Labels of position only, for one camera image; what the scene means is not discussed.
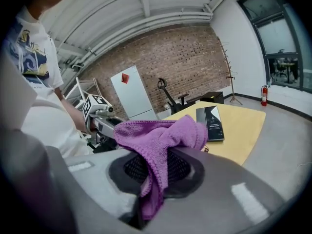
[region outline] coat rack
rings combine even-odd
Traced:
[[[233,79],[235,79],[235,77],[233,77],[232,76],[232,72],[231,72],[231,66],[230,66],[230,62],[229,62],[229,60],[228,60],[228,56],[226,55],[226,52],[228,51],[228,50],[224,50],[224,47],[223,47],[223,45],[222,45],[222,43],[221,43],[221,40],[220,40],[220,38],[219,37],[217,37],[217,39],[218,39],[218,44],[221,46],[221,48],[222,48],[222,52],[223,52],[223,55],[224,55],[224,59],[225,59],[225,61],[226,61],[226,65],[228,66],[228,76],[226,76],[226,78],[230,78],[230,80],[231,80],[231,86],[232,86],[232,99],[230,100],[230,104],[232,104],[235,100],[239,103],[239,104],[241,104],[241,105],[243,105],[238,99],[236,99],[236,97],[235,97],[235,93],[234,93],[234,86],[233,86]]]

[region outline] red magnet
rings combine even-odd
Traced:
[[[129,76],[128,75],[126,75],[126,74],[122,74],[121,75],[121,82],[123,82],[123,83],[128,83],[128,81],[129,81]]]

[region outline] window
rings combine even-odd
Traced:
[[[283,0],[238,1],[258,36],[267,82],[312,93],[312,42]]]

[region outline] white t-shirt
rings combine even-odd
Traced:
[[[37,93],[21,130],[46,146],[60,150],[63,157],[89,154],[75,124],[54,89],[63,84],[56,48],[41,23],[24,7],[4,41],[11,61]]]

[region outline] purple microfiber cloth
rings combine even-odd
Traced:
[[[175,120],[133,120],[118,124],[114,130],[117,143],[139,153],[148,163],[149,176],[141,187],[144,220],[152,219],[163,203],[168,187],[167,150],[185,146],[200,151],[208,132],[189,115]]]

